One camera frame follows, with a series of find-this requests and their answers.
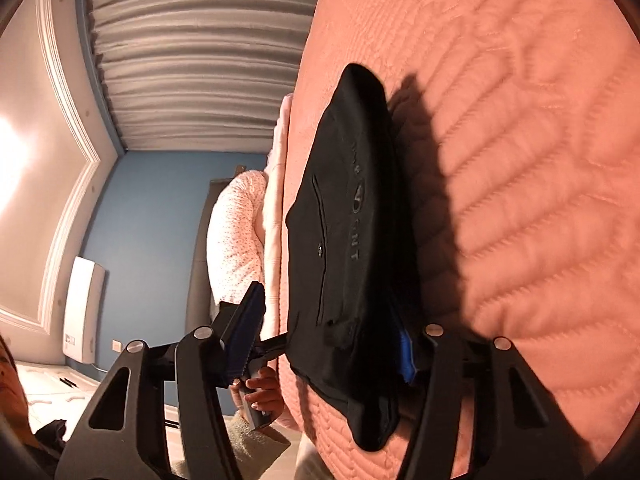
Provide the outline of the person's beige sleeve forearm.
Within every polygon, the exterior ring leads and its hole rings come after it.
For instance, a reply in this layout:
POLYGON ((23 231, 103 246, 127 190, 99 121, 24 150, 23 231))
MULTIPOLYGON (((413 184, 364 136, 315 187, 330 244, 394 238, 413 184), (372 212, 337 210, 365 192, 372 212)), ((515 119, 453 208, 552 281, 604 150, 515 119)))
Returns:
POLYGON ((252 429, 240 411, 226 421, 227 434, 242 478, 259 479, 291 446, 279 431, 270 426, 252 429))

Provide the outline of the person's left hand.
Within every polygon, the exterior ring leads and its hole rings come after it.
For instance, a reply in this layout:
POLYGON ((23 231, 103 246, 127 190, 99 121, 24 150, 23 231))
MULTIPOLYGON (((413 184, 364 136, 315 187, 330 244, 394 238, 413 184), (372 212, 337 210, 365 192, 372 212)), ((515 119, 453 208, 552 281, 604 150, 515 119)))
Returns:
POLYGON ((279 418, 283 413, 284 400, 278 375, 269 366, 261 368, 256 377, 246 382, 235 379, 229 390, 233 403, 246 422, 250 421, 250 415, 247 414, 244 401, 252 410, 269 413, 274 418, 279 418))

